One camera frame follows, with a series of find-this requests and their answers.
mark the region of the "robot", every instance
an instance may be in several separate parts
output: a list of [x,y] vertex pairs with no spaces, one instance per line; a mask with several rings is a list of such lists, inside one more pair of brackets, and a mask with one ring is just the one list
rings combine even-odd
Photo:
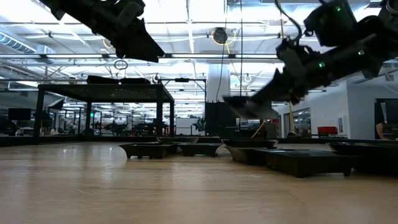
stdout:
[[[224,96],[225,102],[241,117],[264,119],[270,114],[271,101],[293,105],[309,90],[356,72],[365,78],[377,77],[383,63],[398,56],[398,1],[384,0],[378,16],[356,21],[347,0],[320,1],[321,6],[304,20],[305,31],[279,6],[277,8],[297,27],[298,36],[286,37],[276,48],[285,63],[273,79],[253,97]],[[333,49],[320,53],[300,45],[301,36],[316,35],[321,46]]]
[[[164,55],[145,30],[142,0],[40,0],[61,19],[67,13],[111,41],[118,57],[158,62]],[[378,16],[356,21],[347,0],[320,0],[321,6],[304,20],[305,30],[287,15],[275,0],[278,10],[297,27],[295,38],[285,37],[276,48],[285,63],[273,79],[251,98],[224,96],[224,101],[241,117],[269,119],[276,115],[272,101],[289,101],[293,105],[309,90],[356,72],[374,78],[382,64],[398,56],[398,0],[381,1]],[[320,53],[300,45],[303,36],[315,35],[322,46],[333,47]]]
[[107,38],[119,58],[159,62],[164,51],[145,29],[142,0],[39,0],[61,20],[65,13]]

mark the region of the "robotic workstation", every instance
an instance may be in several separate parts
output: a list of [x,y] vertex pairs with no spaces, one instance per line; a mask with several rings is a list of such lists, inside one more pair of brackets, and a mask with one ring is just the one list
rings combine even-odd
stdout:
[[[164,51],[146,32],[138,19],[144,12],[142,0],[40,0],[60,20],[65,13],[110,40],[120,58],[158,62]],[[270,101],[297,104],[309,90],[362,71],[365,78],[378,76],[382,64],[398,55],[398,1],[383,0],[378,16],[356,21],[347,0],[319,0],[320,7],[304,20],[305,30],[275,0],[278,10],[298,29],[294,38],[284,37],[276,48],[285,63],[283,71],[252,98],[225,100],[242,117],[263,118],[263,105]],[[333,47],[320,53],[300,45],[301,36],[316,35],[321,46]]]

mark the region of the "wooden table surface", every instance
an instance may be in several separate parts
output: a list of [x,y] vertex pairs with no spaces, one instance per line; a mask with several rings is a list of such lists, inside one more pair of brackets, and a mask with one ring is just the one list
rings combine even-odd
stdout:
[[126,160],[106,142],[0,148],[0,223],[397,223],[396,178],[297,179],[219,154]]

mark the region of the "ceiling duct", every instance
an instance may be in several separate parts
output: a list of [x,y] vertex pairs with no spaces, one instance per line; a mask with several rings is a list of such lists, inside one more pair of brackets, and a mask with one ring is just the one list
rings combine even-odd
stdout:
[[[8,46],[23,54],[55,54],[55,51],[51,48],[44,45],[32,44],[26,40],[21,39],[17,35],[8,32],[3,28],[0,28],[0,44]],[[39,58],[35,60],[38,62],[44,62],[46,64],[53,63],[53,60],[47,58]]]
[[[319,4],[319,0],[305,0],[300,2],[297,0],[281,0],[282,4]],[[369,4],[370,2],[379,2],[379,0],[350,0],[350,4]],[[241,0],[227,0],[227,4],[240,4]],[[242,4],[274,4],[275,0],[242,0]]]
[[0,76],[8,79],[27,79],[29,78],[27,75],[23,75],[15,70],[11,70],[8,68],[0,67]]

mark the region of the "white wall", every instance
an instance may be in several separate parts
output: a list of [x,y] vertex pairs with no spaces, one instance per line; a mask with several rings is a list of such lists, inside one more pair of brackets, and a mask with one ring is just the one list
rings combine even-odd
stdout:
[[[345,129],[347,137],[350,138],[346,81],[339,83],[339,86],[326,88],[324,93],[310,93],[303,101],[293,106],[292,111],[305,108],[310,108],[311,111],[312,134],[318,134],[319,126],[338,127],[338,118],[342,117],[345,118],[343,129]],[[282,117],[280,125],[283,135],[285,128],[283,117],[285,113],[289,113],[289,106],[278,106],[276,110]]]
[[[0,93],[0,108],[31,108],[36,109],[37,92],[27,92],[28,96],[21,96],[20,93]],[[51,104],[59,97],[52,95],[44,96],[44,107]]]
[[394,85],[383,86],[372,80],[362,84],[348,83],[349,126],[352,139],[375,139],[374,137],[374,101],[378,98],[398,98],[398,88]]

